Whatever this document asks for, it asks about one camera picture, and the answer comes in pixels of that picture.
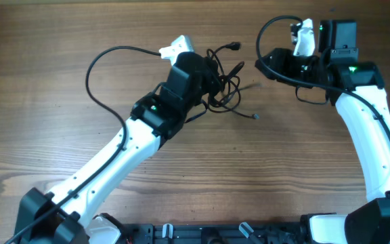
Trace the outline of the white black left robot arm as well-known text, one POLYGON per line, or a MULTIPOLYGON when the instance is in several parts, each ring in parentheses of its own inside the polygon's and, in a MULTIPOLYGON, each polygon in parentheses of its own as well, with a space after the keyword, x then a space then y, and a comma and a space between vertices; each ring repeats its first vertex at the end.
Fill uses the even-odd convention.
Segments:
POLYGON ((9 243, 118 243, 118 224, 96 212, 140 163, 153 156, 189 120, 205 94, 221 90, 219 65, 181 52, 168 79, 138 100, 121 130, 71 177, 46 193, 32 188, 20 202, 9 243))

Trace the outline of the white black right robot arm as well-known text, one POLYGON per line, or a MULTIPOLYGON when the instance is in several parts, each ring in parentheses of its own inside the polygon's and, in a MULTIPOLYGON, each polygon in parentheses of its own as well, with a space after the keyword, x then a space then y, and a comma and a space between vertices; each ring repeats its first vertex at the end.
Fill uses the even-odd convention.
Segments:
POLYGON ((354 20, 290 17, 294 49, 258 55, 268 79, 296 89, 323 89, 347 126, 364 175, 367 202, 347 214, 302 216, 306 243, 390 243, 390 112, 385 82, 373 62, 360 62, 354 20))

